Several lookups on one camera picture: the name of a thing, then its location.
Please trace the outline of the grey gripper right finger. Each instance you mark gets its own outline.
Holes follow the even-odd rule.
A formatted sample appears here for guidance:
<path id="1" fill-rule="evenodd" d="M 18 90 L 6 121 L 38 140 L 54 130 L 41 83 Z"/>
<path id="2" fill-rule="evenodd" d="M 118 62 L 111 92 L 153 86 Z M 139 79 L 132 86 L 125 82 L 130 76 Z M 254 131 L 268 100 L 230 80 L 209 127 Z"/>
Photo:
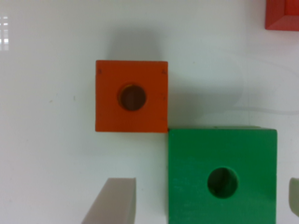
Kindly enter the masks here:
<path id="1" fill-rule="evenodd" d="M 299 217 L 299 178 L 292 177 L 289 182 L 289 206 Z"/>

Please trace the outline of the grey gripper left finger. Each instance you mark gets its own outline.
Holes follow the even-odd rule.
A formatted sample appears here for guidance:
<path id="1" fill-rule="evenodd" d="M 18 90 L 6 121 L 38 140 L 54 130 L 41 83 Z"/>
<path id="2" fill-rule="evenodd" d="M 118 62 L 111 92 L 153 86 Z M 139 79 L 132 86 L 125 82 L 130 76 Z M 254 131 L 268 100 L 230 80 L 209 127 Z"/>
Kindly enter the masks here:
<path id="1" fill-rule="evenodd" d="M 135 224 L 136 179 L 109 178 L 81 224 Z"/>

